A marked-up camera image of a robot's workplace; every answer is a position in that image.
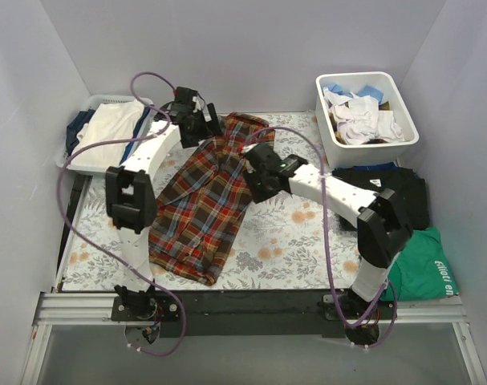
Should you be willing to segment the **plaid long sleeve shirt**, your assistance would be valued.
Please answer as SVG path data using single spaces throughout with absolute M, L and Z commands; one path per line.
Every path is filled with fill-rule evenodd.
M 239 150 L 252 134 L 274 143 L 257 116 L 233 112 L 220 122 L 223 134 L 200 144 L 157 197 L 148 235 L 152 264 L 206 286 L 220 276 L 252 201 Z

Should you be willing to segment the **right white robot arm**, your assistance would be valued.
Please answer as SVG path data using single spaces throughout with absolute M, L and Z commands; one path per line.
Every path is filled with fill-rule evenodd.
M 378 308 L 391 265 L 413 235 L 403 197 L 386 188 L 382 192 L 355 187 L 331 174 L 322 174 L 300 156 L 282 159 L 268 144 L 245 146 L 244 178 L 252 199 L 260 203 L 281 191 L 322 204 L 357 229 L 362 258 L 351 285 L 350 311 L 357 318 L 371 317 Z

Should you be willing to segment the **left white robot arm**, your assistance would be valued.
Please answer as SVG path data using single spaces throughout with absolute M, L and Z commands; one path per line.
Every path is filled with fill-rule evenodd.
M 122 286 L 135 292 L 147 291 L 153 281 L 148 251 L 148 234 L 157 211 L 153 177 L 177 145 L 194 148 L 222 135 L 214 105 L 196 90 L 178 87 L 164 111 L 171 120 L 156 114 L 142 135 L 147 139 L 136 144 L 121 165 L 105 173 L 106 209 L 120 239 L 120 259 L 127 265 Z

